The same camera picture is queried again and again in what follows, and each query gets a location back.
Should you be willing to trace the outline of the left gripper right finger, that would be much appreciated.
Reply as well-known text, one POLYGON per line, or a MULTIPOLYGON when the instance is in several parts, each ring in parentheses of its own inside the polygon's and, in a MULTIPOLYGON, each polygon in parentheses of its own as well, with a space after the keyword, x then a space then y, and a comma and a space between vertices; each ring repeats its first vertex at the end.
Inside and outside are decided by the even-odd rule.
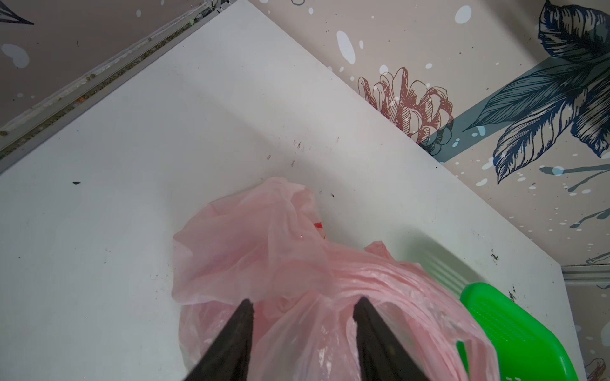
POLYGON ((353 319, 361 380, 429 381, 367 298, 355 304, 353 319))

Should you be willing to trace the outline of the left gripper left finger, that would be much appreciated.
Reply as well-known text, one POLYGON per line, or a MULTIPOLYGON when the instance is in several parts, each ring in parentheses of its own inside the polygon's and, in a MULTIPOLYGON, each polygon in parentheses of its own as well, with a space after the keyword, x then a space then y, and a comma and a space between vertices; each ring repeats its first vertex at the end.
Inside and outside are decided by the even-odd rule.
POLYGON ((185 381, 247 380, 254 331, 254 307, 244 299, 185 381))

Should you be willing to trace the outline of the green plastic basket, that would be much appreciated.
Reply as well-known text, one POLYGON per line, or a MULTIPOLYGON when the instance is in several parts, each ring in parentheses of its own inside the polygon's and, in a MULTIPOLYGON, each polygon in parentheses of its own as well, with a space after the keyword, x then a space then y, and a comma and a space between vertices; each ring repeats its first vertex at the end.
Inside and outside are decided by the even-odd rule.
POLYGON ((492 342, 501 380, 576 380, 559 339, 495 287, 467 286, 460 301, 492 342))

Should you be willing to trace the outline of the pink plastic bag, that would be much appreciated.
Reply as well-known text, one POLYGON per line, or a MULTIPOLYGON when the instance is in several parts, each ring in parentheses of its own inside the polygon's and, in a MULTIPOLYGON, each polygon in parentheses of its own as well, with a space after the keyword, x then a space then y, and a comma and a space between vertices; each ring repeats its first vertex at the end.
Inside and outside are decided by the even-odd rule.
POLYGON ((328 241, 314 193, 287 179, 205 206, 174 236, 173 268, 188 368, 249 300, 249 379, 358 380, 353 313, 367 298, 430 379, 500 377, 491 341, 453 294, 380 241, 328 241))

